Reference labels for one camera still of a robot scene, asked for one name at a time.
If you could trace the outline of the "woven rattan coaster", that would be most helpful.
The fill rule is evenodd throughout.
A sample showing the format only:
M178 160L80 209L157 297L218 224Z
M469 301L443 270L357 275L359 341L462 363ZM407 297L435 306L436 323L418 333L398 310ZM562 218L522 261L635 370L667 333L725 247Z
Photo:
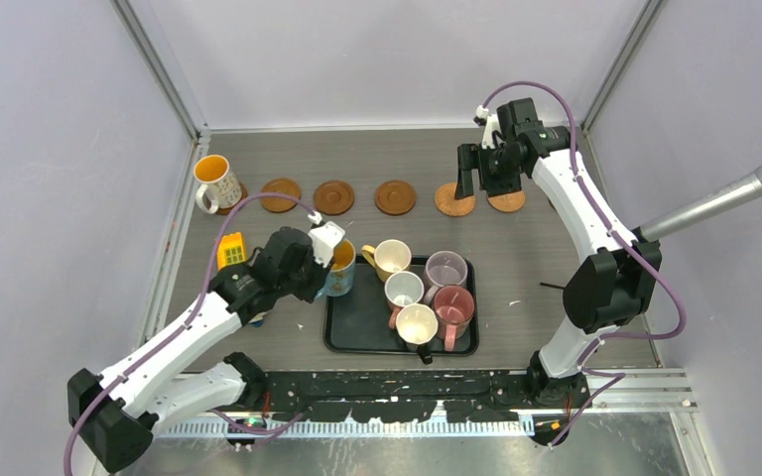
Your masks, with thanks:
M523 190L496 195L488 196L487 201L489 205L504 213L513 213L520 210L526 203L526 194Z
M455 197L456 183L448 182L441 185L435 193L435 205L444 215L462 217L469 214L476 205L474 195L457 199Z

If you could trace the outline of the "blue mug orange inside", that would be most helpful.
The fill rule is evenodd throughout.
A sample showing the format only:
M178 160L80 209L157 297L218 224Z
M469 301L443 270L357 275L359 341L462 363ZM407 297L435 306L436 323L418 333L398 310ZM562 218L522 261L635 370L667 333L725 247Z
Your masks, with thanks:
M317 298L339 298L347 295L353 286L356 252L348 239L334 249L333 264Z

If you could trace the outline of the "brown wooden coaster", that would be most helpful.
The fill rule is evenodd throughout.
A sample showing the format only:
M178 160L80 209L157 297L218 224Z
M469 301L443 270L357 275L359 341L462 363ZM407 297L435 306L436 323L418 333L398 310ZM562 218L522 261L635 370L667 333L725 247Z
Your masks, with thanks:
M285 213L297 205L294 201L288 199L288 196L295 199L302 197L301 187L291 178L274 178L263 185L261 192L277 193L277 196L268 196L261 199L263 208L272 213Z
M246 186L243 183L240 185L240 190L241 190L240 197L234 203L232 203L231 205L229 205L227 207L220 207L220 208L218 208L217 211L216 211L217 215L228 215L231 212L231 210L238 203L240 203L243 199L247 198L247 196L248 196L248 190L247 190Z
M374 201L382 213L400 216L414 208L417 203L417 193L408 182L392 179L381 183L376 188Z

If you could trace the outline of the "dark wooden coaster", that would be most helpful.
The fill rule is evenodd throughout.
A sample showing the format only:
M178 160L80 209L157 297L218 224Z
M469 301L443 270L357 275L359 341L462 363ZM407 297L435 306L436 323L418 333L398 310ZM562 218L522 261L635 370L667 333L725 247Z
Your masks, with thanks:
M328 180L321 183L314 193L314 205L317 211L329 216L347 212L354 204L354 190L343 180Z

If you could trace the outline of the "white mug orange inside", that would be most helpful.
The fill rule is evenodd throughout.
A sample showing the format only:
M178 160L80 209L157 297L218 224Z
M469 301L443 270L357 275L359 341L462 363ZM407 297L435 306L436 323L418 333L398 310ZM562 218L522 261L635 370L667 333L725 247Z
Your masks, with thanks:
M241 195L241 182L223 156L203 157L194 165L193 176L199 183L194 202L207 214L216 214L218 208L231 205Z

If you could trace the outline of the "cream mug yellow handle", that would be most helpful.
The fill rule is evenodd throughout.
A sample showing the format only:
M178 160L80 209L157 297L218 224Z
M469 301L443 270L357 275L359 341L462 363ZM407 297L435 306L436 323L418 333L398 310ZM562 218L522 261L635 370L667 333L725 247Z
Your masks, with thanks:
M364 245L360 252L383 283L395 273L408 271L412 261L410 247L397 239L385 240L377 246Z

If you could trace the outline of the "lilac mug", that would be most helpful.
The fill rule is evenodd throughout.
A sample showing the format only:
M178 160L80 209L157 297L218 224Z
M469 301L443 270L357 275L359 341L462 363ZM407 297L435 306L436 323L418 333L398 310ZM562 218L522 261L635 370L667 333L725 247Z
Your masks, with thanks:
M453 251L432 254L423 270L425 294L423 303L431 304L437 292L447 286L464 286L468 278L468 264Z

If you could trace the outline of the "white mug pink handle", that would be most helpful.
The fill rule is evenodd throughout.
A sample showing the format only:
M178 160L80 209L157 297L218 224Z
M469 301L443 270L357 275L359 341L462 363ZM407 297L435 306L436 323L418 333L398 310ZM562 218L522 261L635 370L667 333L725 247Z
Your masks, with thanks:
M400 271L392 274L384 285L384 295L391 309L388 320L390 329L396 326L398 313L407 305L419 303L424 296L423 280L410 271Z

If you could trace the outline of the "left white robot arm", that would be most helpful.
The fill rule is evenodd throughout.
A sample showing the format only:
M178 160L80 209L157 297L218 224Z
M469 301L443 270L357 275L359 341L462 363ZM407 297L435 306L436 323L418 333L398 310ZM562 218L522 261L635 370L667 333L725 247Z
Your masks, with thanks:
M278 299L306 302L321 293L345 236L333 222L308 231L283 227L242 263L209 277L204 290L166 328L98 374L81 369L66 384L72 427L66 447L81 440L105 470L135 463L163 430L218 407L256 409L265 395L263 371L241 352L184 382L177 376L197 357Z

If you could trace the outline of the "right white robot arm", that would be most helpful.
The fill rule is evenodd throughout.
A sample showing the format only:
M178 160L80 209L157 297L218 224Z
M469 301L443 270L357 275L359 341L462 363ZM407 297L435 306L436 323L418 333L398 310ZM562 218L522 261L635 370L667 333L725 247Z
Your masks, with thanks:
M528 177L546 195L578 254L579 266L563 290L566 316L526 370L530 400L551 407L578 389L592 344L647 310L660 246L641 242L619 222L587 173L573 131L545 126L532 99L510 101L494 112L480 105L473 120L483 134L479 143L457 149L455 198L477 190L490 198L519 192L521 178Z

